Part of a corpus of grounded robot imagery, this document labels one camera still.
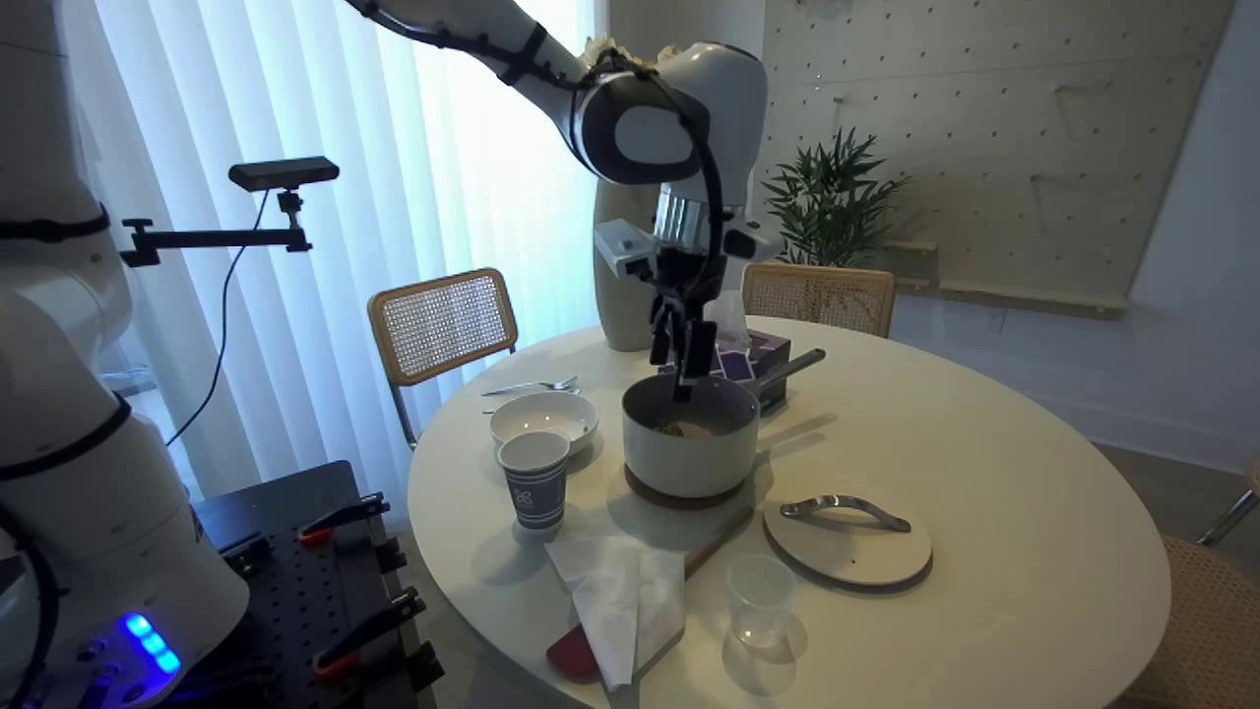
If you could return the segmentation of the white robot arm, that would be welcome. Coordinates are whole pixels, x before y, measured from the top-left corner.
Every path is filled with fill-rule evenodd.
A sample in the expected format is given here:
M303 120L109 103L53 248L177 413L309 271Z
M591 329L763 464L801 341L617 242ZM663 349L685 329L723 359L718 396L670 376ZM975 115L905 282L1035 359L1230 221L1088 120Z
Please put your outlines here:
M650 359L681 383L704 376L722 341L730 235L763 128L763 64L713 38L663 59L591 38L574 56L517 0L345 2L403 38L478 59L550 118L588 174L658 194L650 256L633 265L653 287Z

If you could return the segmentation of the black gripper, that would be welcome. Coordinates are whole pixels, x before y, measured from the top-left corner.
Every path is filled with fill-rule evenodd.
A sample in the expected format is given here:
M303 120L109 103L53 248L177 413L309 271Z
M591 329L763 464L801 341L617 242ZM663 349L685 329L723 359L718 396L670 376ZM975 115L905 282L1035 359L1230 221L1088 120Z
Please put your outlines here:
M704 376L713 366L718 328L704 307L718 298L723 275L722 256L692 256L663 248L653 261L653 366L672 366L679 376Z

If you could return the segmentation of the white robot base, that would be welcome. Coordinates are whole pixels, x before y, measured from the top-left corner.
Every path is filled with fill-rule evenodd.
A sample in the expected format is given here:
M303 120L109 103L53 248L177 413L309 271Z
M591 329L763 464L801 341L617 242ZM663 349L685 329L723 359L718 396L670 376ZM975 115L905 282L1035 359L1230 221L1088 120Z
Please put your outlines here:
M17 709L154 709L248 610L156 428L95 374L129 287L90 194L54 0L0 0L0 509L32 575Z

